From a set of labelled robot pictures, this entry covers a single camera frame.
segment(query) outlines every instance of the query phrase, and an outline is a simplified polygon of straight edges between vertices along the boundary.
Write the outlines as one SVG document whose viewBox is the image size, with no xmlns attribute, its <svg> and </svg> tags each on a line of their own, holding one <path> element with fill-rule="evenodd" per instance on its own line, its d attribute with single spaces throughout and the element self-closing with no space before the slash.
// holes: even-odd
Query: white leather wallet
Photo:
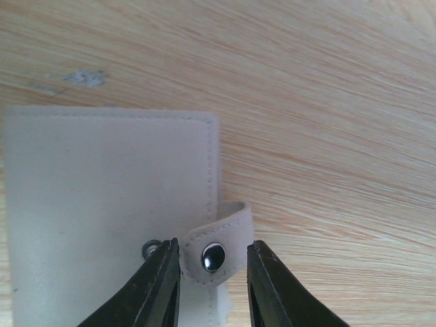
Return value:
<svg viewBox="0 0 436 327">
<path fill-rule="evenodd" d="M 251 211 L 220 199 L 219 128 L 204 112 L 11 107 L 5 185 L 15 327 L 74 327 L 143 263 L 181 246 L 179 326 L 225 326 L 224 282 L 246 262 Z M 225 260 L 204 268 L 219 243 Z"/>
</svg>

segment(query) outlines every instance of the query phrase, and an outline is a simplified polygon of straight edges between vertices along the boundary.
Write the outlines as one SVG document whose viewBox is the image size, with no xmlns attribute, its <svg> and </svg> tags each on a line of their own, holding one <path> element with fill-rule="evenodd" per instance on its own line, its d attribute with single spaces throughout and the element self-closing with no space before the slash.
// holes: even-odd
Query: wooden surface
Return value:
<svg viewBox="0 0 436 327">
<path fill-rule="evenodd" d="M 214 112 L 225 196 L 315 296 L 352 326 L 436 326 L 435 2 L 1 0 L 0 105 Z M 230 292 L 249 326 L 245 272 Z"/>
</svg>

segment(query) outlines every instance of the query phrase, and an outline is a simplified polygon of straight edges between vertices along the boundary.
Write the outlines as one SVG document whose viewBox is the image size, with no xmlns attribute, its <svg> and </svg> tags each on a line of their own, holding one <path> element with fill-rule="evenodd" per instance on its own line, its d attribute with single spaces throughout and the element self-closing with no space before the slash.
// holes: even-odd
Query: strap closure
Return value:
<svg viewBox="0 0 436 327">
<path fill-rule="evenodd" d="M 253 244 L 254 227 L 251 207 L 245 202 L 224 202 L 218 206 L 213 223 L 196 228 L 181 241 L 182 274 L 204 287 L 216 287 L 247 264 L 247 247 Z M 207 270 L 204 251 L 221 245 L 223 262 L 216 271 Z"/>
</svg>

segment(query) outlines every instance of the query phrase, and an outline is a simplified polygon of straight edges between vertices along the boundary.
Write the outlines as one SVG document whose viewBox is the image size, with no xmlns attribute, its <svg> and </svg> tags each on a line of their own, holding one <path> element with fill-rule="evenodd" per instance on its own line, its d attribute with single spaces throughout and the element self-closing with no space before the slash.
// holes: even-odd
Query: black tongs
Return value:
<svg viewBox="0 0 436 327">
<path fill-rule="evenodd" d="M 307 291 L 262 240 L 248 246 L 254 327 L 348 326 Z M 180 294 L 178 241 L 165 240 L 108 302 L 78 327 L 175 327 Z"/>
</svg>

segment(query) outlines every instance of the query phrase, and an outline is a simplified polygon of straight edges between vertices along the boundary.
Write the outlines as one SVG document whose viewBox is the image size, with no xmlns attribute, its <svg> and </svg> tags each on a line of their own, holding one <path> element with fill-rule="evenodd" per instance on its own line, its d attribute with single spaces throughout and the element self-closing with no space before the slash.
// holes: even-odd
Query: table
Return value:
<svg viewBox="0 0 436 327">
<path fill-rule="evenodd" d="M 435 21 L 432 0 L 3 0 L 0 107 L 214 112 L 224 196 L 316 297 L 352 326 L 434 326 Z M 244 271 L 229 290 L 249 326 Z"/>
</svg>

